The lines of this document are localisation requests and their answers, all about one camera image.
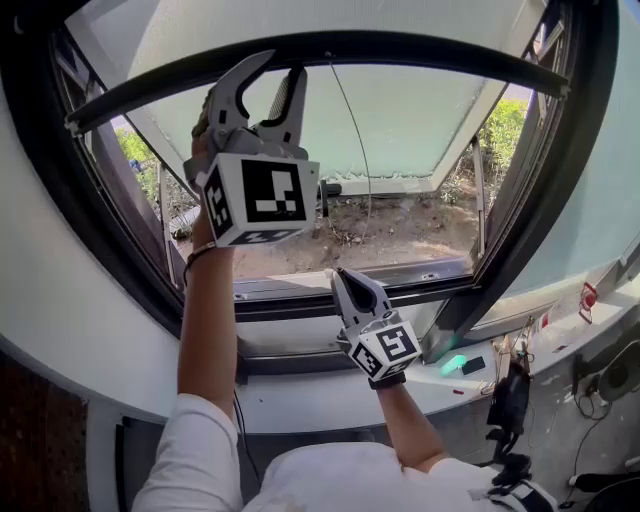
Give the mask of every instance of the green light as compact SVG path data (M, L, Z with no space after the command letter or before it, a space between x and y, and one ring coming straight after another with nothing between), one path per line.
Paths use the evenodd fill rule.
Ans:
M459 354L451 358L451 360L440 368L440 375L446 377L447 375L455 372L458 368L463 366L467 362L467 356Z

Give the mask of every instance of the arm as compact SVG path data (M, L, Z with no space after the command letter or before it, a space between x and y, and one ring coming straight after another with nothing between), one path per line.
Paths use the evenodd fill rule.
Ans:
M194 139L192 153L204 151L205 144L204 136ZM213 240L204 206L192 240L194 250ZM200 396L231 418L237 361L233 249L216 248L201 255L191 265L187 281L178 393Z
M212 238L202 211L193 226L193 247ZM237 357L232 274L233 249L211 249L189 269L180 396L158 444L156 464L136 496L135 512L242 508L238 438L231 423Z
M405 467L428 473L449 457L440 436L402 384L378 390L391 443Z

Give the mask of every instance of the window frame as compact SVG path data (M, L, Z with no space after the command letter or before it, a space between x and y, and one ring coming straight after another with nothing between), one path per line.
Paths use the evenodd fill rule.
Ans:
M575 110L576 119L580 120L586 117L589 121L588 126L583 130L576 130L573 135L567 135L566 132L570 128L579 128L579 122L575 119L567 119L565 116L564 124L562 124L563 139L554 139L549 143L547 155L552 150L559 154L561 144L566 144L567 141L572 143L572 147L576 145L579 147L579 143L582 144L582 155L570 155L572 159L570 163L571 176L566 183L561 184L559 187L561 190L552 193L552 187L557 187L558 183L549 179L548 176L545 180L534 179L535 193L530 189L525 198L524 206L528 208L520 208L515 219L519 220L519 223L513 222L512 209L508 209L511 213L503 213L502 218L494 213L495 209L492 210L489 215L489 226L492 223L494 225L510 223L511 229L505 234L496 251L490 251L490 248L487 247L487 254L491 257L487 256L487 259L483 261L487 261L489 264L483 265L481 261L480 266L475 269L476 272L473 274L442 280L416 280L417 276L429 274L434 272L433 269L450 264L451 262L447 260L407 265L406 267L410 268L404 278L397 275L397 268L381 267L370 271L371 274L377 272L378 278L382 281L386 278L396 278L394 284L386 286L394 307L449 299L441 308L424 340L434 333L446 332L446 329L443 329L446 326L453 326L452 332L456 334L468 332L473 323L486 313L500 297L502 293L500 290L504 291L524 268L570 196L595 142L615 71L617 19L612 22L612 18L617 16L617 4L613 7L611 5L603 7L601 5L603 3L597 6L581 6L571 10L572 15L575 15L571 18L571 26L576 20L580 20L589 30L608 29L610 32L606 34L592 32L598 34L598 37L593 40L602 44L602 48L593 42L590 46L592 49L595 47L596 50L599 50L594 53L596 59L593 61L600 66L600 69L595 69L596 64L588 62L583 53L580 65L584 69L579 70L579 76L571 77L570 86L572 89L592 98L593 104L596 105L596 108L593 111L590 109L589 112L585 112L586 109ZM548 21L551 17L557 17L559 6L568 8L568 5L561 2L552 4L547 9L543 22ZM603 9L607 16L599 21L598 16L601 15L600 11ZM584 27L578 41L580 44L589 43L586 40L588 38L584 36L587 31ZM353 38L354 34L357 35L357 41ZM79 114L75 118L74 116L67 117L66 109L62 104L59 94L61 91L59 70L56 69L51 34L43 32L22 39L13 34L12 37L17 39L16 45L13 47L15 51L11 55L3 53L0 71L18 135L36 171L58 208L89 250L152 317L178 337L183 306L181 293L171 284L169 276L164 275L162 269L154 264L145 249L140 246L135 233L129 229L126 219L122 217L113 200L103 188L100 188L98 184L99 172L95 169L92 158L87 154L81 140L71 137L64 127L65 117L68 121L78 121L80 117ZM79 111L82 112L84 109L85 113L93 112L92 122L99 125L104 121L105 115L110 119L123 110L137 108L141 104L159 97L179 92L180 88L182 88L180 90L184 90L209 83L243 56L255 53L265 47L273 47L275 40L285 48L283 57L275 63L276 68L277 66L289 65L292 59L295 60L295 55L298 56L298 61L304 60L307 65L325 64L324 52L329 39L323 38L327 37L330 38L331 48L336 48L336 45L340 44L351 48L351 53L338 52L342 55L340 62L344 63L365 63L366 59L368 59L366 63L404 65L425 65L428 63L429 67L439 69L466 72L475 70L478 74L484 74L490 78L507 80L538 90L537 86L543 84L542 88L546 88L544 90L554 94L561 94L566 86L564 81L558 78L558 75L541 66L458 41L414 34L357 31L322 32L249 41L187 57L149 71L111 91L107 91ZM385 37L390 38L386 43L381 41ZM308 55L313 55L310 48L316 49L318 56L315 57L315 60L313 57L308 60ZM215 71L212 71L210 66L213 56L218 57L215 61L217 63ZM23 62L29 62L30 66L25 67ZM204 62L209 65L206 73L202 72L203 69L207 69L203 65ZM595 75L597 78L593 84L590 80L591 75ZM574 96L572 98L570 95L564 101L563 108L567 104L583 103L584 97L575 98ZM32 119L39 120L35 128L34 124L29 121ZM90 123L81 126L86 128L90 126ZM515 172L515 175L520 176L520 173L524 172L522 167L518 172ZM525 222L524 216L527 213L536 212L535 201L541 197L551 205L551 208L545 212L545 215L537 215L531 222ZM507 271L501 272L505 265L507 265ZM497 281L492 282L491 279L495 279L496 276L498 277ZM318 293L305 294L304 290L301 290L299 296L292 296L291 293L287 296L286 293L264 298L256 296L252 300L237 300L237 320L239 322L282 320L334 314L333 301L329 291L323 290ZM251 365L247 366L247 361L243 361L240 367L249 368L252 373L261 373L260 368L266 372L278 373L291 371L297 373L296 369L302 367L306 371L341 369L342 365L346 364L344 362L346 358L340 353L331 354L255 358L256 360ZM301 362L305 357L309 363ZM259 359L282 359L282 361L277 364L270 362L267 365L261 365Z

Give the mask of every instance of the soil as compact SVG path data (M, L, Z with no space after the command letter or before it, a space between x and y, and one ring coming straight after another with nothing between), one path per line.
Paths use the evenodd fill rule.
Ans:
M314 229L275 245L236 249L234 276L254 278L333 267L363 268L466 256L477 236L475 187L463 181L454 204L439 195L334 199ZM186 258L190 242L178 244Z

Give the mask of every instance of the bracelet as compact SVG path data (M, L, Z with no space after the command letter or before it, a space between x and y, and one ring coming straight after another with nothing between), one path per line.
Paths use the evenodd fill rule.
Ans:
M195 251L189 254L189 257L187 258L187 264L184 266L184 272L182 273L182 279L184 280L185 286L187 285L187 272L191 268L191 265L193 265L193 262L196 261L204 253L209 252L211 249L215 249L215 247L215 242L209 242L201 247L198 247Z

